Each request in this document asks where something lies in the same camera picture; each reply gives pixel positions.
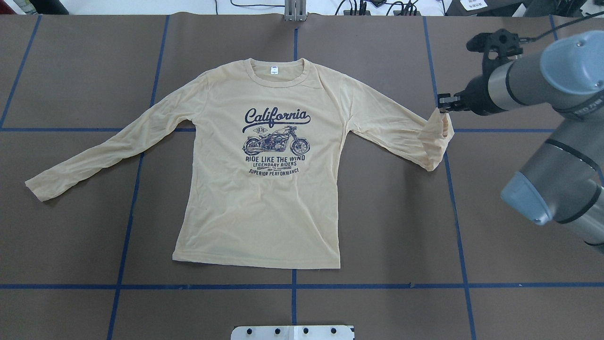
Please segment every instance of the white label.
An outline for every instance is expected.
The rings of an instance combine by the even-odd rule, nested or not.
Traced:
[[[460,2],[466,11],[473,11],[488,6],[484,0],[460,0]]]

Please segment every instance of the shirt hem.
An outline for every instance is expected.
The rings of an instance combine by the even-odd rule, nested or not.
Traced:
[[[267,260],[257,258],[225,257],[199,252],[183,252],[175,250],[172,260],[197,262],[208,264],[223,264],[230,266],[262,267],[275,269],[340,269],[339,259],[333,261],[291,261],[291,260]]]

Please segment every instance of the white bracket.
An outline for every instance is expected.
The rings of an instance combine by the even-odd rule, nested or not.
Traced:
[[[355,340],[354,326],[240,326],[231,340]]]
[[[306,21],[306,0],[285,0],[285,21]]]

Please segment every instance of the long-sleeve shirt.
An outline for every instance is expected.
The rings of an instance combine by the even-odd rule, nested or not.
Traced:
[[[173,259],[340,268],[339,158],[349,131],[432,171],[454,132],[366,84],[306,59],[232,62],[169,94],[106,142],[25,182],[49,200],[137,155],[183,120],[193,176]]]

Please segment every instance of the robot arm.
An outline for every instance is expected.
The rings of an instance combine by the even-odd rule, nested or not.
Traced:
[[[604,31],[559,40],[542,53],[522,53],[517,34],[482,33],[467,44],[481,51],[483,75],[441,111],[486,116],[547,102],[565,119],[503,189],[502,199],[532,222],[569,227],[604,253],[604,193],[592,180],[604,163]],[[497,57],[489,58],[489,52]]]

